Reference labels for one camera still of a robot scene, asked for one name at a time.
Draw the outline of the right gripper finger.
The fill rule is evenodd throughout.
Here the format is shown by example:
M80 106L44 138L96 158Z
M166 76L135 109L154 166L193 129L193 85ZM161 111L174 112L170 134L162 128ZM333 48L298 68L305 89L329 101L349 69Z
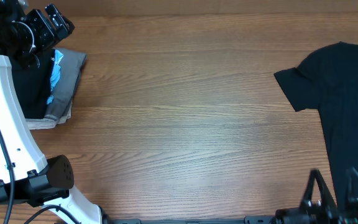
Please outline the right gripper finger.
M345 194L346 207L358 207L358 171L355 168L346 170L347 188Z
M323 176L318 169L313 169L310 171L306 190L301 200L301 207L309 208L313 206L311 199L313 196L313 189L315 183L317 183L321 198L320 207L322 207L323 209L337 209L337 205L333 199L333 196L331 195L328 186L326 185Z

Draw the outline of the black polo shirt Sydrogen logo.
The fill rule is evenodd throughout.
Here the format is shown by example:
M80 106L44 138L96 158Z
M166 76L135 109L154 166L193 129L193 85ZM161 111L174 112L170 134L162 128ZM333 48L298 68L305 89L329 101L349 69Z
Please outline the black polo shirt Sydrogen logo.
M32 55L29 66L9 58L17 99L26 119L43 119L45 116L47 99L51 94L50 76L54 56L54 49L41 55Z

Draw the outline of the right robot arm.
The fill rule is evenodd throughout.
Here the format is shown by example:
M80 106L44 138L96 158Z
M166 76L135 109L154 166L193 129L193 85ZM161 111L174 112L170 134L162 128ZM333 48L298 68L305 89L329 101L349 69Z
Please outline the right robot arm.
M351 168L346 175L345 209L338 209L320 171L313 169L299 206L277 210L270 223L358 224L358 171Z

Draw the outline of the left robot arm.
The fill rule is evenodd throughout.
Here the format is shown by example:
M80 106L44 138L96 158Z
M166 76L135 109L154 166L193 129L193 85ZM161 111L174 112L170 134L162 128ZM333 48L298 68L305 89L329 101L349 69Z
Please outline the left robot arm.
M27 68L75 28L53 4L44 12L26 7L25 1L0 1L0 204L7 207L6 218L15 204L28 203L66 223L109 223L104 210L75 186L68 158L46 158L25 122L11 60Z

